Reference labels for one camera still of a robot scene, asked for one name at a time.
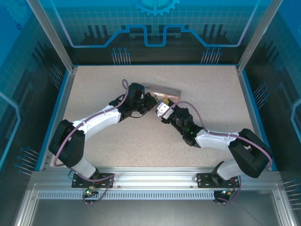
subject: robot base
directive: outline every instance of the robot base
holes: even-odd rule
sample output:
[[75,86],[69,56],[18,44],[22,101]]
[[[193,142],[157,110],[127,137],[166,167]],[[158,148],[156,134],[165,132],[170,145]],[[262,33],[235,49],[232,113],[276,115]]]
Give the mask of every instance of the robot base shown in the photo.
[[[98,179],[105,178],[105,177],[108,177],[110,175],[112,175],[112,174],[111,173],[100,173],[98,175]],[[95,185],[95,188],[107,188],[111,179],[112,178],[100,182],[99,184]],[[73,188],[87,188],[91,185],[92,185],[92,182],[86,181],[86,180],[82,179],[81,177],[79,177],[77,174],[74,174],[71,187],[73,187]]]
[[[239,188],[238,178],[235,179],[237,179],[235,188]],[[198,188],[233,188],[233,184],[229,180],[224,180],[221,182],[220,186],[217,186],[212,180],[211,173],[198,173],[195,177],[195,182],[198,183]]]

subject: glass enclosure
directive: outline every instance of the glass enclosure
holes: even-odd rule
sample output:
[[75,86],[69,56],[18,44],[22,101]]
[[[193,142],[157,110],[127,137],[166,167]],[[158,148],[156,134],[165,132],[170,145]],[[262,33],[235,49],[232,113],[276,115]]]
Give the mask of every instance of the glass enclosure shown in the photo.
[[[245,68],[284,182],[301,180],[300,8],[299,0],[282,2]],[[292,203],[299,203],[295,198]]]
[[270,0],[42,0],[76,65],[237,64]]
[[[271,0],[40,3],[74,65],[237,65]],[[300,10],[300,0],[283,0],[243,71],[284,182],[301,180]],[[10,203],[0,221],[13,225],[68,71],[25,0],[0,0],[0,18],[0,199]],[[272,194],[244,197],[275,213]],[[60,202],[48,203],[55,212]]]
[[13,225],[35,166],[21,150],[40,152],[66,70],[26,1],[0,6],[0,219]]

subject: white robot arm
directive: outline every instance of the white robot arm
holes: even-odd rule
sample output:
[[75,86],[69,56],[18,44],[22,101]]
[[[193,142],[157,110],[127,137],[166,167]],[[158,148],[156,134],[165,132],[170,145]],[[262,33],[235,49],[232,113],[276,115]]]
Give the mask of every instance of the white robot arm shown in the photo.
[[156,113],[163,123],[175,127],[189,146],[210,147],[232,153],[234,159],[220,162],[211,174],[217,185],[223,180],[244,174],[257,178],[272,162],[270,149],[249,129],[235,133],[208,131],[193,122],[187,108],[180,108],[169,99],[157,105]]
[[128,87],[125,100],[117,98],[98,113],[78,121],[61,121],[50,142],[49,150],[58,155],[58,159],[68,168],[89,181],[95,180],[99,171],[84,157],[85,142],[105,127],[131,117],[132,112],[138,111],[144,115],[154,106],[162,122],[176,128],[188,145],[211,147],[232,153],[233,160],[220,162],[211,173],[211,179],[217,186],[222,181],[243,174],[257,178],[267,164],[271,163],[270,149],[252,131],[243,129],[237,133],[222,134],[208,131],[193,122],[187,108],[180,108],[167,99],[158,103],[155,97],[145,94],[144,86],[138,83],[132,83]]
[[157,103],[156,98],[150,93],[145,93],[144,86],[132,83],[128,87],[126,97],[121,95],[101,111],[78,121],[61,121],[51,139],[49,150],[54,155],[58,155],[58,159],[68,168],[86,179],[95,180],[98,178],[99,171],[84,157],[85,142],[107,126],[131,117],[132,112],[146,114]]

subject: black cable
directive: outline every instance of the black cable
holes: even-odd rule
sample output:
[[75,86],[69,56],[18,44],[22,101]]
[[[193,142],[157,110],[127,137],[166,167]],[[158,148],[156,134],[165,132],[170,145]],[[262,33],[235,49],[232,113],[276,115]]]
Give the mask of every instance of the black cable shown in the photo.
[[124,97],[124,94],[122,94],[119,97],[117,97],[116,100],[119,100],[121,97]]
[[130,116],[131,118],[134,118],[134,119],[139,119],[141,118],[143,115],[139,116],[139,117],[135,117],[135,116]]
[[95,201],[91,200],[90,202],[87,202],[85,195],[83,195],[83,199],[82,199],[83,202],[84,202],[86,205],[87,205],[88,203],[91,204],[91,205],[93,205],[93,203],[99,202],[101,199],[103,199],[103,197],[105,196],[105,194],[106,194],[107,191],[109,190],[109,188],[110,188],[111,184],[113,183],[113,181],[114,181],[114,176],[111,178],[111,181],[109,182],[109,185],[108,185],[107,188],[105,189],[105,191],[104,191],[104,193],[102,194],[102,196],[99,197],[99,199],[97,199],[97,200],[95,200]]
[[70,177],[71,172],[72,172],[72,170],[70,170],[70,172],[69,172],[69,174],[68,174],[68,178],[69,178],[69,179],[73,179],[73,178]]
[[195,175],[192,180],[197,183],[196,177],[197,177],[197,175]]

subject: beige tabletop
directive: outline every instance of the beige tabletop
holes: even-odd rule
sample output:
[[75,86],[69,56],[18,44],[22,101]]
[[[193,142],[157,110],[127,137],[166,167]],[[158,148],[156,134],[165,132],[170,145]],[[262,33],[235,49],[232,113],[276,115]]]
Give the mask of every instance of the beige tabletop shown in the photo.
[[[122,79],[180,89],[181,100],[196,106],[210,130],[253,130],[234,66],[79,66],[64,119],[75,121],[103,109],[125,93]],[[84,155],[95,166],[112,167],[202,167],[233,158],[230,152],[189,147],[154,109],[98,132],[85,143]]]

